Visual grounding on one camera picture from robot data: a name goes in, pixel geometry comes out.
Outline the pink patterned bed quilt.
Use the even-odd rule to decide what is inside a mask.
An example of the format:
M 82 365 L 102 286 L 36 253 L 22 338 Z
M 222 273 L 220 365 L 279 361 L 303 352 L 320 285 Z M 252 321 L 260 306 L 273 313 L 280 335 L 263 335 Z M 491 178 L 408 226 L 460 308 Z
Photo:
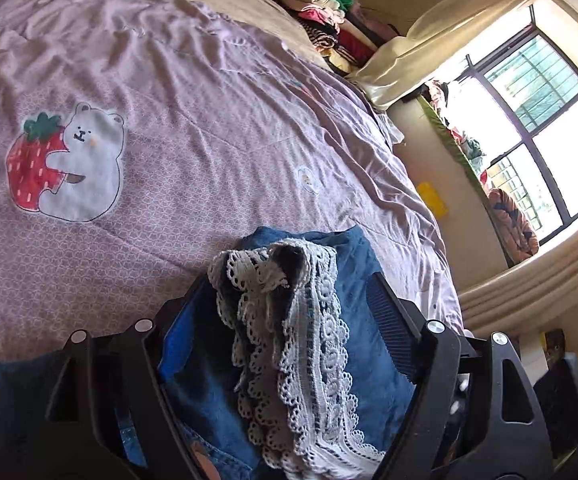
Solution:
M 0 0 L 0 361 L 124 330 L 260 226 L 358 226 L 460 330 L 440 229 L 359 90 L 189 0 Z

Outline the black framed window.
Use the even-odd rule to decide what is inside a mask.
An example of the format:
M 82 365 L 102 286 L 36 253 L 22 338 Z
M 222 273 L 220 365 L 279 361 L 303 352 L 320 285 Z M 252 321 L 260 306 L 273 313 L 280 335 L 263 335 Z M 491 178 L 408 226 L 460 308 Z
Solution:
M 548 34 L 553 19 L 535 1 L 490 26 L 464 50 L 452 93 L 482 150 L 476 171 L 542 243 L 578 220 L 578 64 Z

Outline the pile of folded clothes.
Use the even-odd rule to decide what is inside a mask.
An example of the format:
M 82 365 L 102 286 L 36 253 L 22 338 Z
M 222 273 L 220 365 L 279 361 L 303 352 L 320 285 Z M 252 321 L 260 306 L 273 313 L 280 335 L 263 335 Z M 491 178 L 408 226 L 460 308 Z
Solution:
M 394 25 L 370 18 L 357 0 L 280 0 L 304 28 L 317 53 L 344 77 L 400 36 Z

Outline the yellow box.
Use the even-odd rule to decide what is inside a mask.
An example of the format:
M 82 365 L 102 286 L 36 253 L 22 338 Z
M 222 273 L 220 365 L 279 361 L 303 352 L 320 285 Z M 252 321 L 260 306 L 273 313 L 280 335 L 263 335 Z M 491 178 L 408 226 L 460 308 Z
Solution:
M 440 220 L 448 215 L 446 203 L 431 183 L 420 182 L 417 185 L 417 192 L 435 218 Z

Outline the blue denim pants lace trim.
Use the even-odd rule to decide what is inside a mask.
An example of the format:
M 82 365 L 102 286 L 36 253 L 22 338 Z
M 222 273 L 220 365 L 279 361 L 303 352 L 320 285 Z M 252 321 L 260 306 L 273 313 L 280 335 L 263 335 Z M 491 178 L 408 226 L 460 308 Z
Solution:
M 256 230 L 215 256 L 158 367 L 179 430 L 216 479 L 368 479 L 413 385 L 367 304 L 382 273 L 359 228 Z M 43 415 L 60 352 L 0 363 L 0 479 L 43 476 Z

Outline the orange patterned cloth on sill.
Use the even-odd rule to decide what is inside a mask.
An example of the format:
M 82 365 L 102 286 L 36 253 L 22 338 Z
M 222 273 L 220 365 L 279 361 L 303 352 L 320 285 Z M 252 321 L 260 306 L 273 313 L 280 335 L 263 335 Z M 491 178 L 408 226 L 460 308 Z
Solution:
M 493 188 L 487 198 L 502 244 L 512 262 L 521 263 L 535 256 L 539 251 L 537 236 L 513 198 L 501 188 Z

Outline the cream curtain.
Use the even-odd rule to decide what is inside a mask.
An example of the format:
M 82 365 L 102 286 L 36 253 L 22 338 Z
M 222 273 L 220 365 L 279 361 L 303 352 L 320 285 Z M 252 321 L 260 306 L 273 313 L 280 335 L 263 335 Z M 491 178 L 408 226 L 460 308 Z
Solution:
M 442 0 L 383 46 L 349 81 L 384 112 L 483 30 L 530 0 Z

